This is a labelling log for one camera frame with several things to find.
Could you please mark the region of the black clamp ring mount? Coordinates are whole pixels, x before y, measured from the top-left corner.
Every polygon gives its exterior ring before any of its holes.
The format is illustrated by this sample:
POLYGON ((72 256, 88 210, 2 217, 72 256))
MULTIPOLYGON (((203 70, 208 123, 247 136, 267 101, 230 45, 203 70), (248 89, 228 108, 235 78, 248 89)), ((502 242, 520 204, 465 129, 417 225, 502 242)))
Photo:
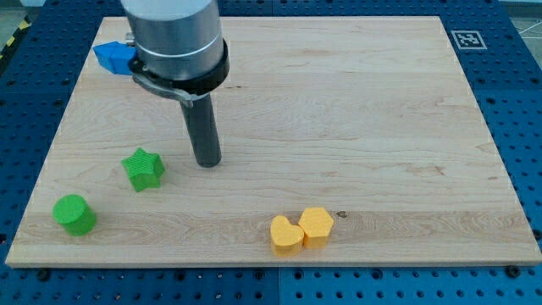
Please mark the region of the black clamp ring mount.
POLYGON ((135 83, 150 93, 173 99, 191 108, 193 103, 219 87, 229 70, 229 50, 218 32, 208 42, 194 36, 188 39, 157 39, 142 42, 136 34, 135 56, 128 66, 135 83))

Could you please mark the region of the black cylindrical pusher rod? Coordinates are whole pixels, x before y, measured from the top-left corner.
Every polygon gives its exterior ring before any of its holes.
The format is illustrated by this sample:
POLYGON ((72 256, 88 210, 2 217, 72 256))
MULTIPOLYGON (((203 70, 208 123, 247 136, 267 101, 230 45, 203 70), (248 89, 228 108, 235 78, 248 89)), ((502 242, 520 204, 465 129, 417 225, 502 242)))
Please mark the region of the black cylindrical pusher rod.
POLYGON ((181 105, 181 109, 196 162, 204 168, 218 165, 222 155, 211 96, 197 99, 191 108, 181 105))

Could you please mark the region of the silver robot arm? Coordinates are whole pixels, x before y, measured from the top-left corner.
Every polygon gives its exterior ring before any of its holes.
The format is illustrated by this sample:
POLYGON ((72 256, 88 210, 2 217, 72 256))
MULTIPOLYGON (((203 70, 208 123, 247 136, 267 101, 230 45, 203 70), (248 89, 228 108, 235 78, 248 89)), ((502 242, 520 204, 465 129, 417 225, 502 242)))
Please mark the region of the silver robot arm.
POLYGON ((134 82, 180 103, 196 162, 211 168, 221 149, 211 92, 226 79, 229 50, 215 0, 122 0, 135 56, 134 82))

